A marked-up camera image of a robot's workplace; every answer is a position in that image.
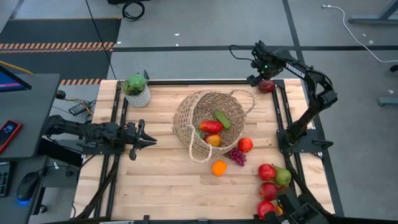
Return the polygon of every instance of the wooden table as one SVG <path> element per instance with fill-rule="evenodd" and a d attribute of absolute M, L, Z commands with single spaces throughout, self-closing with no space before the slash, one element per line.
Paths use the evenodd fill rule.
<path fill-rule="evenodd" d="M 300 80 L 285 80 L 287 96 L 293 120 L 307 109 Z M 116 81 L 102 81 L 93 118 L 94 123 L 110 120 Z M 180 143 L 172 131 L 172 118 L 181 101 L 200 90 L 248 90 L 256 97 L 256 106 L 246 118 L 244 137 L 253 140 L 254 149 L 247 154 L 244 167 L 221 156 L 205 164 L 192 162 L 188 149 Z M 260 94 L 249 85 L 151 85 L 152 101 L 145 108 L 129 106 L 126 122 L 144 119 L 146 133 L 158 140 L 157 145 L 137 152 L 131 161 L 126 147 L 121 156 L 112 220 L 142 220 L 150 215 L 151 220 L 180 219 L 250 219 L 256 214 L 261 201 L 257 176 L 258 167 L 273 163 L 284 167 L 279 152 L 275 131 L 276 115 L 271 94 Z M 245 93 L 234 96 L 243 108 L 249 108 L 251 99 Z M 121 109 L 118 110 L 117 122 Z M 282 114 L 287 126 L 285 114 Z M 228 168 L 222 177 L 211 173 L 215 160 L 222 159 Z M 329 212 L 334 212 L 331 195 L 326 182 L 321 159 L 313 154 L 301 154 L 308 188 Z M 75 195 L 79 214 L 97 191 L 103 156 L 96 156 L 81 170 Z M 104 215 L 108 194 L 104 194 L 101 214 Z"/>

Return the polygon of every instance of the grapes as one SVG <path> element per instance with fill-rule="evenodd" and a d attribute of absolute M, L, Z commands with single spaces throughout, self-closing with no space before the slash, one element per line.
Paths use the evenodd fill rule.
<path fill-rule="evenodd" d="M 244 155 L 237 147 L 232 148 L 229 152 L 227 152 L 224 155 L 235 161 L 240 166 L 244 166 L 244 162 L 247 161 L 246 155 Z"/>

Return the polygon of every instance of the green pear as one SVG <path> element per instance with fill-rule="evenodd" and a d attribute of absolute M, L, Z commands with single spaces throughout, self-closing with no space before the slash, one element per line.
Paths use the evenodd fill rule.
<path fill-rule="evenodd" d="M 273 166 L 276 171 L 275 183 L 277 185 L 288 185 L 292 180 L 292 174 L 287 169 L 280 168 L 274 164 Z"/>

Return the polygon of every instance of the white cable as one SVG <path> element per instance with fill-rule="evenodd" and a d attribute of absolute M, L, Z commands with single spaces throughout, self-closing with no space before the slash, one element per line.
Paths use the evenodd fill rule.
<path fill-rule="evenodd" d="M 359 42 L 359 41 L 355 38 L 354 34 L 353 34 L 353 33 L 350 31 L 350 29 L 347 27 L 347 25 L 346 25 L 346 13 L 344 12 L 344 10 L 342 10 L 342 8 L 337 7 L 337 6 L 331 6 L 331 5 L 322 5 L 322 8 L 324 8 L 324 9 L 330 8 L 330 9 L 338 9 L 338 10 L 340 10 L 340 11 L 343 13 L 343 25 L 344 25 L 344 27 L 347 29 L 347 31 L 349 32 L 349 34 L 351 34 L 351 36 L 353 37 L 353 39 L 354 39 L 357 43 L 359 43 L 362 47 L 364 47 L 366 50 L 368 50 L 368 52 L 369 52 L 370 54 L 372 54 L 373 57 L 374 57 L 376 60 L 378 60 L 379 62 L 382 62 L 382 63 L 398 62 L 398 60 L 391 60 L 391 61 L 383 61 L 383 60 L 380 60 L 371 50 L 368 49 L 367 46 L 365 46 L 364 44 L 362 44 L 361 42 Z"/>

